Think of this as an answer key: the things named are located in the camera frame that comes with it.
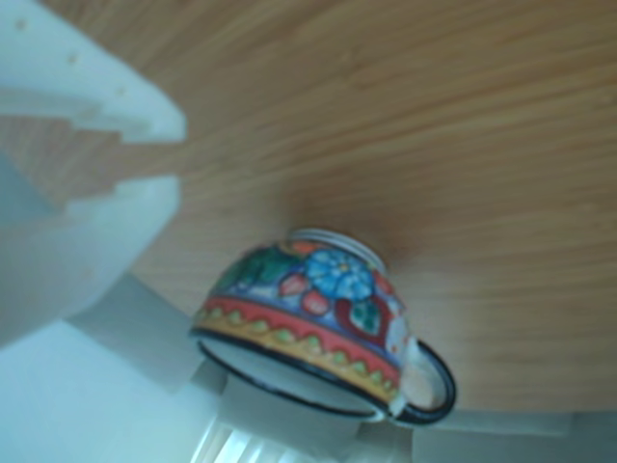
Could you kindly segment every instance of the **wood grain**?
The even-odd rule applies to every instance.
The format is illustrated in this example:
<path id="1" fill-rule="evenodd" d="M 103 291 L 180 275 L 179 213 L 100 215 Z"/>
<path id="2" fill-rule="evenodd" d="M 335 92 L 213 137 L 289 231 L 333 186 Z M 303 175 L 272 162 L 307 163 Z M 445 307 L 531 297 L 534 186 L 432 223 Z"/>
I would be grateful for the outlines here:
<path id="1" fill-rule="evenodd" d="M 181 310 L 240 250 L 333 228 L 389 261 L 461 408 L 617 407 L 617 3 L 48 3 L 169 93 L 190 137 L 4 119 L 0 149 L 58 204 L 180 174 L 135 273 Z"/>

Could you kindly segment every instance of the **blue flower pattern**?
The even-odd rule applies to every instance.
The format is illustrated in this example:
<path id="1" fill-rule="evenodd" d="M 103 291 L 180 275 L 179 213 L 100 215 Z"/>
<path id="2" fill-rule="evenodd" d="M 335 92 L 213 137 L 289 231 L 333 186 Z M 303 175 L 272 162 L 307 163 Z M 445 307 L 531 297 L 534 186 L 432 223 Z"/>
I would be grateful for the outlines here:
<path id="1" fill-rule="evenodd" d="M 320 249 L 308 256 L 306 276 L 326 297 L 359 301 L 373 293 L 370 271 L 338 249 Z"/>

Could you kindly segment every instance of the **white wall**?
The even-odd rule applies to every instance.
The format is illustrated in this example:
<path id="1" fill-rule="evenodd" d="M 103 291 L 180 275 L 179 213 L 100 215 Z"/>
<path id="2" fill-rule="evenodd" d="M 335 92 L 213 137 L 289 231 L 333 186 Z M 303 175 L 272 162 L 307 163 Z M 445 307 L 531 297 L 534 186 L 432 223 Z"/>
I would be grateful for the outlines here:
<path id="1" fill-rule="evenodd" d="M 188 463 L 216 402 L 166 393 L 59 322 L 0 351 L 0 461 Z"/>

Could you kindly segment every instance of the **teacup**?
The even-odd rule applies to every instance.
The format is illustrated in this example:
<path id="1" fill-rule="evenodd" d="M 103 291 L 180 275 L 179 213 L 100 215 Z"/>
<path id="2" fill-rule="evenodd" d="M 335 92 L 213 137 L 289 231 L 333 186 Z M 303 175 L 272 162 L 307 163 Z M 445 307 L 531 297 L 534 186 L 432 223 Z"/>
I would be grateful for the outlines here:
<path id="1" fill-rule="evenodd" d="M 247 253 L 212 288 L 191 333 L 230 373 L 329 413 L 428 424 L 454 406 L 452 374 L 412 337 L 383 261 L 333 231 L 295 231 Z M 401 391 L 410 368 L 430 383 L 430 405 Z"/>

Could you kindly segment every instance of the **white plastic object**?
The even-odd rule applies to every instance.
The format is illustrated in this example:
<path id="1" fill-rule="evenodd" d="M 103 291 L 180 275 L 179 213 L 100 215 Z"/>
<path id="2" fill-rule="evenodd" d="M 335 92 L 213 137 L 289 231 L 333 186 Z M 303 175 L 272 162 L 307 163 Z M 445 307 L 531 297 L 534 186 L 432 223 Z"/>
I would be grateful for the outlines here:
<path id="1" fill-rule="evenodd" d="M 0 346 L 96 302 L 179 201 L 176 177 L 133 179 L 57 216 L 0 228 Z"/>
<path id="2" fill-rule="evenodd" d="M 179 142 L 182 112 L 157 87 L 31 0 L 0 1 L 0 115 L 69 119 L 126 143 Z"/>

